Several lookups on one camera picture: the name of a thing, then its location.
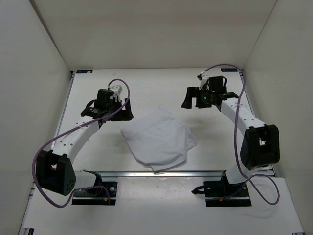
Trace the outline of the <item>right blue label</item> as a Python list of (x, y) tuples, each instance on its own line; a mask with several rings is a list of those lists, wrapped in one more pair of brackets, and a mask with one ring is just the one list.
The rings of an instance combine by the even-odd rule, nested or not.
[(221, 72), (237, 72), (236, 68), (221, 68)]

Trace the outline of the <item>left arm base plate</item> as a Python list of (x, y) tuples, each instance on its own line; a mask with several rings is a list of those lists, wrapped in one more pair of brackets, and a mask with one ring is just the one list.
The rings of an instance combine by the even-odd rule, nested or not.
[(73, 205), (92, 205), (92, 206), (115, 206), (117, 197), (117, 181), (104, 181), (102, 188), (82, 190), (75, 192), (72, 198)]

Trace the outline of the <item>white skirt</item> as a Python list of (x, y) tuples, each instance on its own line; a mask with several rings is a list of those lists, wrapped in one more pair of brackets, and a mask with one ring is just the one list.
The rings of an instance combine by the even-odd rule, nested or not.
[(134, 158), (154, 172), (182, 164), (197, 145), (190, 128), (162, 106), (122, 128), (121, 134)]

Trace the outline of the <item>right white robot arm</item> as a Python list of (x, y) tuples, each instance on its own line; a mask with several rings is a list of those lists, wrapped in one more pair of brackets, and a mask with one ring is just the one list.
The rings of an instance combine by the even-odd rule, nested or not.
[(236, 184), (246, 181), (257, 169), (279, 162), (279, 130), (259, 120), (236, 93), (227, 91), (226, 77), (198, 75), (198, 80), (199, 86), (187, 88), (182, 108), (191, 109), (193, 98), (199, 109), (215, 106), (243, 135), (241, 149), (235, 151), (236, 166), (225, 172), (226, 179), (219, 184), (221, 194), (231, 196), (237, 190)]

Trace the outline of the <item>left blue label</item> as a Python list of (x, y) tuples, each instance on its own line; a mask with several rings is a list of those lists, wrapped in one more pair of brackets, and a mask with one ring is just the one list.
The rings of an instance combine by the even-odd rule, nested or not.
[(93, 73), (93, 70), (77, 70), (76, 74), (90, 74)]

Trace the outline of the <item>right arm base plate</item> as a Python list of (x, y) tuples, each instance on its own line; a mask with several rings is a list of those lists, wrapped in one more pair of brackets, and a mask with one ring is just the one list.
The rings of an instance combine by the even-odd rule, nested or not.
[(251, 207), (246, 183), (230, 184), (225, 177), (219, 181), (204, 181), (191, 191), (205, 196), (206, 207)]

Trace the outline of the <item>blue label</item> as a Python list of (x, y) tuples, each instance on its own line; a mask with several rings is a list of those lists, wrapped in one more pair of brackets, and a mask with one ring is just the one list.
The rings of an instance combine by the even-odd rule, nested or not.
[(236, 68), (221, 68), (221, 72), (237, 72)]
[(77, 70), (76, 74), (90, 74), (93, 73), (93, 70)]

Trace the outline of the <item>aluminium rail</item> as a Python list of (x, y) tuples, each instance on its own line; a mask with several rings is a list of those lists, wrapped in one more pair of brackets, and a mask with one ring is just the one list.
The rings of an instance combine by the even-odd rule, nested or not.
[(223, 171), (99, 171), (102, 177), (217, 177), (220, 178)]

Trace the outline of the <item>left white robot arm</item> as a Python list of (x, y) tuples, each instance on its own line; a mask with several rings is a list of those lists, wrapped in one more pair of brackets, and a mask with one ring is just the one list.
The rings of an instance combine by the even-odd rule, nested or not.
[(97, 195), (102, 190), (100, 175), (87, 170), (75, 171), (73, 162), (87, 143), (107, 121), (133, 119), (130, 101), (121, 100), (122, 87), (115, 85), (99, 89), (97, 98), (90, 101), (75, 124), (75, 131), (56, 140), (49, 150), (42, 150), (36, 160), (36, 178), (39, 186), (67, 196), (75, 189), (85, 188)]

